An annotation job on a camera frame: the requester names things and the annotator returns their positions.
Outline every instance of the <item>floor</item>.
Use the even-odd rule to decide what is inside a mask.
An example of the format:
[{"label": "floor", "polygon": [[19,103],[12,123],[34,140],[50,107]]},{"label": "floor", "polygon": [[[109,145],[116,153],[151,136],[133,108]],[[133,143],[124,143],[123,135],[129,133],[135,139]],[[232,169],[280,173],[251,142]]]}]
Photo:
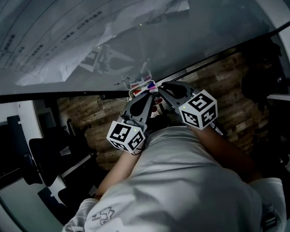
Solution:
[{"label": "floor", "polygon": [[[228,133],[230,142],[249,154],[253,147],[255,129],[268,123],[268,111],[262,114],[257,104],[245,98],[241,92],[242,77],[248,65],[241,53],[233,54],[217,63],[180,79],[193,87],[205,89],[218,103],[218,122]],[[98,151],[97,162],[110,170],[122,153],[106,140],[113,120],[117,120],[126,102],[117,99],[101,100],[99,96],[61,98],[58,100],[60,120],[70,118],[76,128],[91,125],[85,133],[88,145]],[[266,138],[267,131],[258,139]]]}]

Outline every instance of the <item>black object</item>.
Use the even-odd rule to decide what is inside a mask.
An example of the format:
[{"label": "black object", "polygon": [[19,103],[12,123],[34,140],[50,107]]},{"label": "black object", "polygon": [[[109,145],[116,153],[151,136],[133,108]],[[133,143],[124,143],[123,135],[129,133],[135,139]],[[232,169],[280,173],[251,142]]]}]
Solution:
[{"label": "black object", "polygon": [[100,168],[93,157],[64,177],[68,188],[89,193],[93,185],[98,187],[106,176],[107,171]]},{"label": "black object", "polygon": [[43,99],[58,99],[61,97],[75,97],[101,95],[105,99],[115,99],[128,97],[128,91],[74,91],[74,92],[44,92],[44,93],[29,93],[29,94],[15,94],[15,95],[0,95],[0,104],[7,102],[21,102],[29,100],[43,100]]},{"label": "black object", "polygon": [[41,177],[47,187],[51,186],[59,175],[60,150],[45,138],[29,141],[29,146]]},{"label": "black object", "polygon": [[187,96],[187,89],[183,85],[172,84],[169,82],[165,82],[162,84],[163,89],[171,94],[175,99],[181,99]]},{"label": "black object", "polygon": [[219,122],[217,120],[212,121],[211,127],[217,131],[219,133],[219,131],[221,133],[219,133],[221,136],[223,136],[224,138],[228,139],[228,133],[227,131],[219,124]]},{"label": "black object", "polygon": [[58,196],[60,200],[74,212],[78,211],[78,208],[82,201],[91,198],[88,192],[85,192],[83,189],[71,187],[59,191]]},{"label": "black object", "polygon": [[159,107],[160,107],[160,110],[161,110],[162,114],[163,114],[163,115],[166,115],[166,111],[165,111],[165,109],[164,109],[162,103],[159,103]]},{"label": "black object", "polygon": [[[79,137],[70,136],[64,129],[58,127],[49,129],[45,138],[31,139],[29,146],[41,177],[48,187],[60,173],[89,154],[89,147],[82,144]],[[66,147],[69,147],[71,153],[61,156],[60,151]]]},{"label": "black object", "polygon": [[70,136],[75,136],[75,132],[72,129],[72,120],[70,118],[67,120],[67,124]]},{"label": "black object", "polygon": [[151,93],[147,93],[140,100],[138,100],[138,102],[135,102],[131,105],[130,113],[132,116],[137,117],[143,113],[144,108],[150,96],[151,96]]},{"label": "black object", "polygon": [[242,51],[249,66],[248,73],[242,79],[242,93],[258,102],[259,110],[263,111],[267,96],[273,93],[288,94],[290,81],[285,78],[280,64],[280,46],[271,39],[263,39],[246,44]]},{"label": "black object", "polygon": [[167,128],[169,126],[169,120],[165,115],[159,115],[153,118],[148,118],[147,126],[150,133],[159,131],[161,129]]},{"label": "black object", "polygon": [[290,102],[276,101],[269,108],[268,140],[257,142],[254,136],[254,149],[250,156],[256,162],[263,177],[280,178],[286,201],[287,219],[290,218],[290,173],[285,165],[290,154]]},{"label": "black object", "polygon": [[270,230],[277,225],[277,217],[273,213],[267,213],[264,217],[262,217],[261,225],[263,231]]},{"label": "black object", "polygon": [[21,124],[19,124],[19,116],[7,117],[7,121],[10,129],[11,142],[16,154],[15,161],[17,160],[19,162],[19,167],[25,182],[28,185],[34,183],[42,184],[42,180],[36,170],[36,165],[32,160]]},{"label": "black object", "polygon": [[8,125],[0,126],[0,177],[19,168]]},{"label": "black object", "polygon": [[63,204],[58,203],[55,197],[51,197],[51,192],[48,188],[44,188],[43,190],[39,191],[38,195],[46,207],[62,225],[67,224],[70,219],[74,217],[75,212]]},{"label": "black object", "polygon": [[21,178],[23,178],[23,173],[19,168],[0,177],[0,190],[13,184],[17,180],[20,180]]}]

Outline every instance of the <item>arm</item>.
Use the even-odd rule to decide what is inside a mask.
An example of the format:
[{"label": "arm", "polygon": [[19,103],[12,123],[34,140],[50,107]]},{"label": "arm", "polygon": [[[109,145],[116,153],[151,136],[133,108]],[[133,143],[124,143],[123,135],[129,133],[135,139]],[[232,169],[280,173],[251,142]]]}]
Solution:
[{"label": "arm", "polygon": [[129,152],[124,151],[118,162],[102,180],[101,184],[98,187],[98,190],[95,195],[95,199],[100,200],[103,194],[114,184],[128,178],[140,158],[140,155],[132,155]]},{"label": "arm", "polygon": [[210,126],[203,130],[192,127],[190,129],[222,167],[235,171],[246,183],[262,178],[255,162]]}]

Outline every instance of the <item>white t-shirt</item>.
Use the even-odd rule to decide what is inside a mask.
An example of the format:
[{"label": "white t-shirt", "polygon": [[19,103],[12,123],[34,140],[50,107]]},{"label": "white t-shirt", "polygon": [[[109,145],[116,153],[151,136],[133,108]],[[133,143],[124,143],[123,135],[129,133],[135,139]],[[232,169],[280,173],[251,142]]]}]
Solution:
[{"label": "white t-shirt", "polygon": [[63,231],[261,231],[262,207],[286,226],[280,179],[244,183],[222,168],[186,127],[150,135],[131,176],[101,198],[86,199]]}]

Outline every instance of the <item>glass surface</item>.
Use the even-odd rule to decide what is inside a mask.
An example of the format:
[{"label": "glass surface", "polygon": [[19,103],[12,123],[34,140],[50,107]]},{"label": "glass surface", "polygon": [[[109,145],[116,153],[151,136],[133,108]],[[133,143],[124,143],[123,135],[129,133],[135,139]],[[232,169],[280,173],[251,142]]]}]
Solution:
[{"label": "glass surface", "polygon": [[273,29],[254,0],[0,0],[0,95],[127,90]]}]

